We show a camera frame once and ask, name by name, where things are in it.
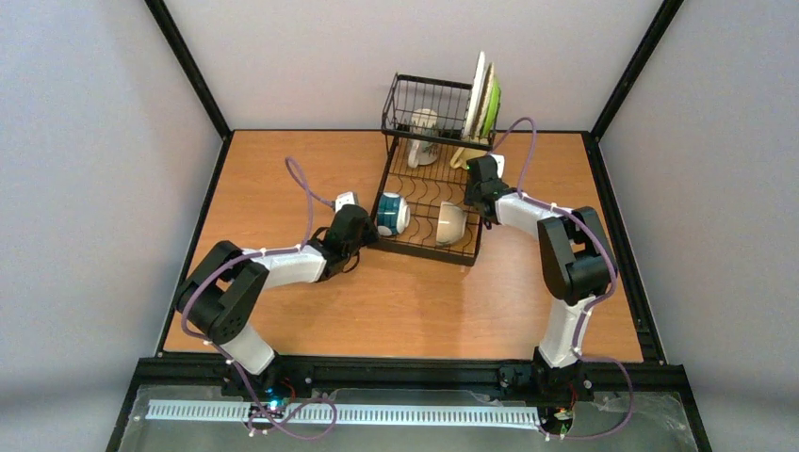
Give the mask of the white bowl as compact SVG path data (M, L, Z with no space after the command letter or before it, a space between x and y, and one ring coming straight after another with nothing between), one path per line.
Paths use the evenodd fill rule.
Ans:
M410 207L403 196L394 192L383 192L378 202L376 215L377 231L381 236L403 234L411 219Z
M465 234L466 213L452 202L441 202L436 228L436 245L445 247L460 241Z

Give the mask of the black wire dish rack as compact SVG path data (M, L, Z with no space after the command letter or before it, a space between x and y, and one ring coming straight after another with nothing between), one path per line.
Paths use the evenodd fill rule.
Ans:
M475 208L464 204L467 173L449 166L459 147L488 151L494 144L497 129L489 137L461 138L465 111L472 86L418 75L397 73L391 82L381 115L381 131L386 141L383 167L371 216L376 219L383 192L398 193L407 201L410 224L403 234L385 236L370 247L454 264L473 266L481 248L482 225ZM412 169L407 164L412 113L429 108L438 114L436 137L426 140L436 144L438 159L429 166ZM441 202L452 202L466 213L465 234L453 245L436 245L436 228Z

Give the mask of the tall patterned ceramic cup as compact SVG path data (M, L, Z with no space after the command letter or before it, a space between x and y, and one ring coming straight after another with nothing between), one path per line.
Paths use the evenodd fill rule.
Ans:
M407 164L415 169L429 166L438 159L436 144L426 137L436 137L438 114L429 108L419 108L412 113L410 132L415 136L408 144Z

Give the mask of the yellow ceramic mug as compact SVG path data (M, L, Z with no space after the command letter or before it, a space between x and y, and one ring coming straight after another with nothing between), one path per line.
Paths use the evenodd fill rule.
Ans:
M479 158L487 154L487 151L459 147L453 153L449 160L449 166L453 169L468 170L468 161L473 158Z

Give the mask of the woven bamboo pattern plate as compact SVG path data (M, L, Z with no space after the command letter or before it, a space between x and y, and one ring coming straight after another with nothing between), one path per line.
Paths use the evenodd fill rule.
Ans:
M474 134L473 134L474 138L482 137L482 129L487 117L488 106L494 89L495 79L496 79L495 64L493 62L490 62L487 66L486 75L484 78L478 117L474 127Z

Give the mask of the striped plate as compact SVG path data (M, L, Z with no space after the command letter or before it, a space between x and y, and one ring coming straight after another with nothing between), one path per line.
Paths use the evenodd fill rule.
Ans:
M479 52L475 74L473 78L472 88L469 93L468 106L465 111L465 119L463 123L461 138L469 140L472 134L472 128L478 115L478 106L481 98L481 91L485 78L486 70L486 56L483 51Z

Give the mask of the green plate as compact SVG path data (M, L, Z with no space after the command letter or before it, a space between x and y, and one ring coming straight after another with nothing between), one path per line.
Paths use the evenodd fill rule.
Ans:
M495 78L492 83L491 97L486 111L485 122L483 124L483 135L489 137L494 130L497 120L497 113L501 102L501 86Z

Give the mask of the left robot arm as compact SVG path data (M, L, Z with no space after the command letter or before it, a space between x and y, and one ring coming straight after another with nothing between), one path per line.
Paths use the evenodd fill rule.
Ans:
M360 249L379 240L367 211L346 204L331 225L304 244L283 249L242 249L218 242L179 286L175 307L181 328L222 350L252 375L262 374L277 353L250 323L260 294L294 283L320 283L351 270Z

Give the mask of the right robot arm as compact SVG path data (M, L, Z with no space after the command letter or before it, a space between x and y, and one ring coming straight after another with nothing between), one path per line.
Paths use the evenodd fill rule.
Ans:
M485 224L513 227L538 242L553 304L531 370L534 388L553 393L577 378L585 330L594 307L617 288L617 264L594 208L536 200L501 179L503 164L503 157L494 154L466 161L465 203Z

